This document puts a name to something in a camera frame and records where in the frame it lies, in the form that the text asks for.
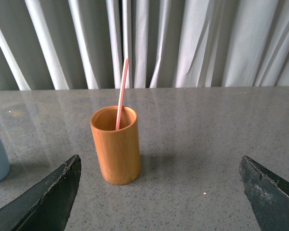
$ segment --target curtain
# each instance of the curtain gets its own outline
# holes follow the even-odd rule
[[[289,86],[289,0],[0,0],[0,90]]]

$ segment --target wooden cup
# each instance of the wooden cup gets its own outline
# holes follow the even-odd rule
[[[115,185],[132,182],[140,172],[138,119],[135,110],[123,106],[119,130],[118,106],[95,112],[90,120],[97,157],[104,179]]]

